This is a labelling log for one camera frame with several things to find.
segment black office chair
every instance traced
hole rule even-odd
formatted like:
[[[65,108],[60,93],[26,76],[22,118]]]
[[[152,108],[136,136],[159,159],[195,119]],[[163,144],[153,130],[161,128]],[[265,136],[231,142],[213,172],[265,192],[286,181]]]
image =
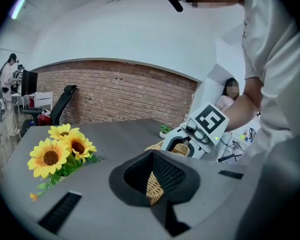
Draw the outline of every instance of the black office chair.
[[[70,101],[72,95],[75,92],[76,85],[67,85],[64,88],[64,93],[61,94],[59,100],[54,105],[53,109],[50,113],[50,118],[52,120],[53,126],[58,126],[60,122],[60,116],[65,109],[66,105]],[[40,107],[28,107],[27,109],[23,109],[23,113],[26,115],[32,115],[32,120],[27,119],[23,122],[22,128],[21,128],[21,137],[23,137],[28,129],[32,126],[32,121],[34,126],[38,126],[38,116],[42,114],[42,108]]]

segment artificial sunflower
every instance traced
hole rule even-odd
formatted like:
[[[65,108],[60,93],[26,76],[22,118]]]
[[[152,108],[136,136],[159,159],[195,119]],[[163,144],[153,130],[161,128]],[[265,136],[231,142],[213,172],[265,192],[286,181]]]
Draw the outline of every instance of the artificial sunflower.
[[[50,134],[50,138],[55,140],[63,140],[65,136],[76,133],[79,131],[79,128],[73,128],[71,129],[71,125],[63,124],[61,126],[51,126],[50,130],[48,130],[48,133]]]
[[[86,161],[86,158],[90,157],[89,152],[97,151],[92,142],[83,133],[78,131],[65,136],[63,142],[68,146],[68,151],[75,154],[75,159],[82,159],[83,162]]]
[[[30,197],[32,198],[32,200],[35,202],[38,199],[38,196],[36,194],[32,194],[30,193]]]
[[[60,170],[70,155],[67,148],[66,144],[56,139],[41,140],[39,146],[35,146],[34,150],[30,152],[32,158],[27,163],[29,170],[34,169],[33,176],[36,178],[41,175],[45,179],[49,173],[54,174],[56,170]]]

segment wicker basket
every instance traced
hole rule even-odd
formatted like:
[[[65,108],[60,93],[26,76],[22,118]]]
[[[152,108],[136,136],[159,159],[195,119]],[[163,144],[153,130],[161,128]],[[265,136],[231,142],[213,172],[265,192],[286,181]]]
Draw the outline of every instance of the wicker basket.
[[[161,150],[162,143],[164,141],[160,141],[159,143],[147,147],[145,150]],[[183,144],[175,145],[174,149],[172,150],[173,153],[188,156],[190,153],[190,149]],[[155,177],[154,173],[152,172],[146,187],[146,196],[150,199],[150,204],[153,206],[164,194],[164,190],[161,188],[157,178]]]

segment white robot part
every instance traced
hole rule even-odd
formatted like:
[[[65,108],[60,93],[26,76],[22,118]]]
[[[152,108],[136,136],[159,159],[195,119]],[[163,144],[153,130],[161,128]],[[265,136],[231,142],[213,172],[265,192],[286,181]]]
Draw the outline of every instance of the white robot part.
[[[187,141],[190,149],[188,156],[200,159],[218,144],[228,122],[225,114],[207,102],[191,113],[188,121],[167,134],[161,150],[172,151],[176,144],[184,144]]]

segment red object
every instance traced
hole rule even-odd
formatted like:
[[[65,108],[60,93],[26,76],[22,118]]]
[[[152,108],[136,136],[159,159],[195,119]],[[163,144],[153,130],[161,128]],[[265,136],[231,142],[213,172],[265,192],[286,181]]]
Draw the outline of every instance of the red object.
[[[51,126],[52,125],[52,119],[50,116],[47,116],[45,114],[41,114],[38,116],[39,126]]]
[[[34,108],[34,107],[35,107],[35,99],[29,98],[29,108]]]

